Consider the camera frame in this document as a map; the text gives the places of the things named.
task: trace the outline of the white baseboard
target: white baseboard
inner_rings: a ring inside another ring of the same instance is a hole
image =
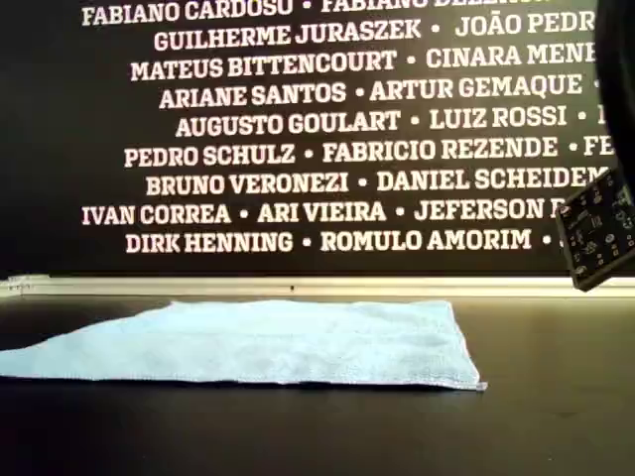
[[[582,293],[567,278],[49,278],[17,277],[22,296],[351,298],[635,298],[635,278]]]

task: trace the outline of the electronic component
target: electronic component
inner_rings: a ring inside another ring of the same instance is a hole
[[[573,285],[587,292],[635,256],[635,204],[620,170],[568,199],[556,221]]]

